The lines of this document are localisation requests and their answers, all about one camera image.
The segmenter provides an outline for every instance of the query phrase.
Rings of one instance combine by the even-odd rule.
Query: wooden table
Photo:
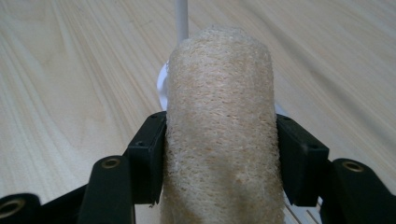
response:
[[[216,23],[266,44],[276,101],[331,159],[366,163],[396,194],[394,1],[205,0],[189,12],[191,35]],[[175,45],[172,0],[1,1],[0,197],[46,203],[121,154],[161,110],[156,79]],[[137,213],[158,221],[158,206]]]

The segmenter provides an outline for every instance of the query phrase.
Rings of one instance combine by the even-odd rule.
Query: screw hole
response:
[[[364,168],[354,161],[344,161],[343,166],[353,172],[363,172]]]
[[[135,143],[137,146],[139,147],[143,147],[145,145],[145,143],[143,141],[138,141]]]
[[[111,169],[118,166],[121,163],[119,159],[110,158],[106,161],[102,161],[102,167],[105,169]]]
[[[0,219],[10,217],[19,212],[25,205],[22,198],[14,199],[0,205]]]
[[[313,149],[319,148],[318,145],[309,145],[309,147],[311,147],[311,148],[313,148]]]

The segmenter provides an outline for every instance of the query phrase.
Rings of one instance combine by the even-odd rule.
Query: light wood surface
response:
[[[396,194],[396,2],[190,1],[190,34],[242,27],[272,52],[276,101]],[[0,2],[0,197],[87,183],[160,111],[173,0]],[[156,223],[158,206],[138,208]]]

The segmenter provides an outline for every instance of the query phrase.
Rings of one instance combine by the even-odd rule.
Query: white rod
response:
[[[187,0],[175,0],[177,44],[189,38],[189,13]]]

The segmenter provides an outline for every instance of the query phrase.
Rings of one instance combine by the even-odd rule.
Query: beige sponge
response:
[[[168,67],[162,223],[281,223],[283,193],[268,49],[212,26]]]

